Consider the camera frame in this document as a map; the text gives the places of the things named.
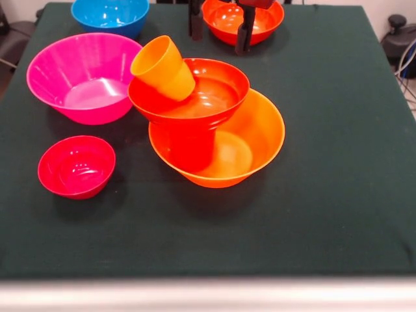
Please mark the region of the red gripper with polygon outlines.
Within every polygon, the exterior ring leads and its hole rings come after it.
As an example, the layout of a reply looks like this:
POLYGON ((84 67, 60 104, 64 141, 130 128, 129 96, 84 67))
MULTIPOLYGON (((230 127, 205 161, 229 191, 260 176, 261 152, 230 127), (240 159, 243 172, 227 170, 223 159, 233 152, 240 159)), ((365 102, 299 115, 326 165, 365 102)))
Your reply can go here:
MULTIPOLYGON (((237 43, 235 52, 243 55, 250 49, 250 42, 255 20, 255 9, 269 9, 275 0, 239 0, 239 7, 243 11, 243 21, 237 31, 237 43)), ((188 35, 199 41, 203 38, 203 14, 201 10, 202 1, 188 1, 188 35)))

